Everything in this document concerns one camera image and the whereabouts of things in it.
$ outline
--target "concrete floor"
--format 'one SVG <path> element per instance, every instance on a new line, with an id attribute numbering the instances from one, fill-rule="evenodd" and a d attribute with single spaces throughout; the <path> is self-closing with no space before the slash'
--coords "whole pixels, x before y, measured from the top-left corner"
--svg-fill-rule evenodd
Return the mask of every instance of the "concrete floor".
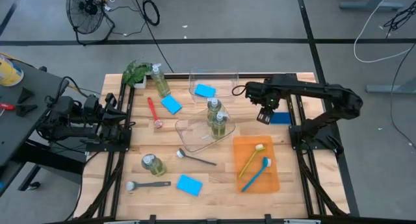
<path id="1" fill-rule="evenodd" d="M 65 11 L 66 0 L 21 0 L 0 41 L 63 41 L 75 39 Z M 153 0 L 161 13 L 161 24 L 152 27 L 156 39 L 191 38 L 307 38 L 297 0 Z M 315 38 L 355 38 L 367 20 L 368 12 L 340 10 L 340 1 L 304 0 Z M 409 6 L 414 0 L 388 0 Z M 0 0 L 0 22 L 13 0 Z M 116 0 L 111 6 L 133 6 L 131 0 Z M 383 38 L 379 28 L 395 13 L 378 13 L 363 38 Z M 111 12 L 116 30 L 129 33 L 143 24 L 128 9 Z M 392 33 L 394 38 L 414 38 L 415 19 Z M 93 34 L 96 40 L 108 30 L 106 23 Z M 147 28 L 128 38 L 112 35 L 111 40 L 151 39 Z M 370 60 L 392 55 L 410 44 L 358 45 L 361 58 Z M 175 72 L 199 68 L 237 68 L 239 71 L 315 71 L 308 44 L 171 44 L 161 49 Z M 414 184 L 416 151 L 392 126 L 389 95 L 368 94 L 366 84 L 389 84 L 402 59 L 363 64 L 354 58 L 352 44 L 318 44 L 318 54 L 327 82 L 351 88 L 364 100 L 361 116 L 340 121 L 346 161 L 361 216 L 416 219 Z M 106 73 L 121 73 L 133 59 L 164 61 L 155 45 L 0 46 L 34 66 L 47 66 L 48 72 L 69 75 L 79 86 L 100 91 Z M 416 51 L 404 63 L 397 82 L 414 77 L 412 64 Z M 409 136 L 415 127 L 413 96 L 396 95 L 395 119 Z M 1 223 L 43 223 L 64 219 L 75 204 L 79 185 L 41 170 L 35 180 L 39 190 L 18 192 L 16 188 L 30 169 L 25 166 L 12 186 L 0 198 Z"/>

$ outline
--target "yellow toothbrush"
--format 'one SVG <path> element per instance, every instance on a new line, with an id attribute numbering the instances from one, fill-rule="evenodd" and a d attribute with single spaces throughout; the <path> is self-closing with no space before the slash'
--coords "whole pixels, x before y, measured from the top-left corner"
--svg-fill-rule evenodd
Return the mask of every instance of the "yellow toothbrush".
<path id="1" fill-rule="evenodd" d="M 246 165 L 244 166 L 244 168 L 242 169 L 242 171 L 240 172 L 239 178 L 242 177 L 242 174 L 246 171 L 248 165 L 250 165 L 250 163 L 252 162 L 254 156 L 260 152 L 265 150 L 266 148 L 262 145 L 262 144 L 258 144 L 255 146 L 255 151 L 253 152 L 252 156 L 250 157 L 250 159 L 248 160 L 248 162 L 246 163 Z"/>

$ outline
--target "soap bottle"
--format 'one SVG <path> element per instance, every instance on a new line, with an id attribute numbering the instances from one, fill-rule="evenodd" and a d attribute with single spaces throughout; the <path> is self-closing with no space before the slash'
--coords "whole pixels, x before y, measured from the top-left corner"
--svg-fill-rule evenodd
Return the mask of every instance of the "soap bottle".
<path id="1" fill-rule="evenodd" d="M 167 95 L 170 94 L 170 89 L 168 82 L 164 78 L 163 72 L 159 70 L 159 66 L 161 65 L 162 64 L 153 64 L 150 76 L 155 81 L 156 89 L 159 93 L 159 96 L 165 98 Z"/>
<path id="2" fill-rule="evenodd" d="M 208 114 L 207 114 L 208 126 L 211 127 L 213 125 L 213 119 L 218 113 L 218 111 L 220 111 L 221 106 L 222 106 L 221 102 L 217 98 L 215 97 L 208 98 Z"/>
<path id="3" fill-rule="evenodd" d="M 219 111 L 215 118 L 213 118 L 213 126 L 211 127 L 211 136 L 215 140 L 219 140 L 226 134 L 226 122 L 228 115 L 224 112 Z"/>
<path id="4" fill-rule="evenodd" d="M 150 170 L 150 173 L 156 177 L 162 176 L 167 171 L 166 165 L 162 160 L 153 154 L 143 156 L 142 166 L 144 169 Z"/>

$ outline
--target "blue block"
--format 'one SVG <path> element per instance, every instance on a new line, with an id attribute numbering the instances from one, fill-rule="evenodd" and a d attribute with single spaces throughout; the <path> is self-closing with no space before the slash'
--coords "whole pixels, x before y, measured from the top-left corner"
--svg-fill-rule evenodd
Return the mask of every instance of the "blue block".
<path id="1" fill-rule="evenodd" d="M 195 94 L 200 95 L 203 97 L 214 97 L 215 95 L 215 88 L 206 86 L 203 84 L 199 84 L 196 86 Z"/>
<path id="2" fill-rule="evenodd" d="M 202 188 L 202 182 L 186 175 L 181 175 L 176 185 L 177 189 L 183 190 L 191 195 L 198 196 Z"/>
<path id="3" fill-rule="evenodd" d="M 162 99 L 162 105 L 166 107 L 171 114 L 176 114 L 182 106 L 171 95 L 167 95 Z"/>
<path id="4" fill-rule="evenodd" d="M 275 112 L 270 124 L 292 124 L 291 115 L 288 112 Z"/>

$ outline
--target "orange cutting board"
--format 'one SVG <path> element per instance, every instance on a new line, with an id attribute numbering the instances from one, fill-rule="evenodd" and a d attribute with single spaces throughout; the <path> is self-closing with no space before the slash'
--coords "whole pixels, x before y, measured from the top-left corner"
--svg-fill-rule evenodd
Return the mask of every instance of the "orange cutting board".
<path id="1" fill-rule="evenodd" d="M 239 178 L 241 170 L 252 156 L 255 151 L 255 146 L 258 144 L 263 144 L 266 149 L 255 155 L 242 177 Z M 245 187 L 262 168 L 263 157 L 267 157 L 272 160 L 272 165 L 267 167 L 244 193 L 278 192 L 280 183 L 272 138 L 270 136 L 236 136 L 234 137 L 233 146 L 237 191 L 241 193 L 242 188 Z"/>

